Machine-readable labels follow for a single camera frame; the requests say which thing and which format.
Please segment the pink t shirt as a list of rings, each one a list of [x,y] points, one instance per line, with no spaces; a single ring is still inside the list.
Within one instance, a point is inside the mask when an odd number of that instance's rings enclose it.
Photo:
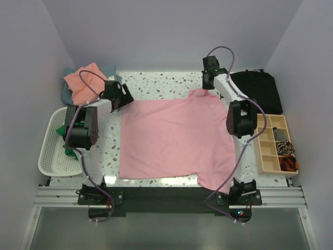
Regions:
[[[186,98],[127,105],[121,119],[120,178],[196,174],[202,187],[228,193],[236,156],[226,117],[220,98],[203,89]]]

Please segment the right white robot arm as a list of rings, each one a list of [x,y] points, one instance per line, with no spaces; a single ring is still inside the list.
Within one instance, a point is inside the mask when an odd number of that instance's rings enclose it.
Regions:
[[[219,91],[227,106],[226,129],[233,136],[236,152],[231,185],[252,182],[254,175],[246,172],[246,160],[252,160],[252,156],[246,148],[251,148],[251,142],[256,138],[258,104],[237,87],[230,70],[221,68],[215,56],[208,55],[202,62],[202,88]]]

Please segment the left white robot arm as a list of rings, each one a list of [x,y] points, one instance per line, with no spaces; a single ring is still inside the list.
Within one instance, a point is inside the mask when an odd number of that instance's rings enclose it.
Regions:
[[[105,90],[90,103],[67,107],[63,140],[65,148],[74,151],[83,172],[83,184],[100,186],[104,176],[96,152],[99,139],[99,118],[133,102],[127,85],[105,81]]]

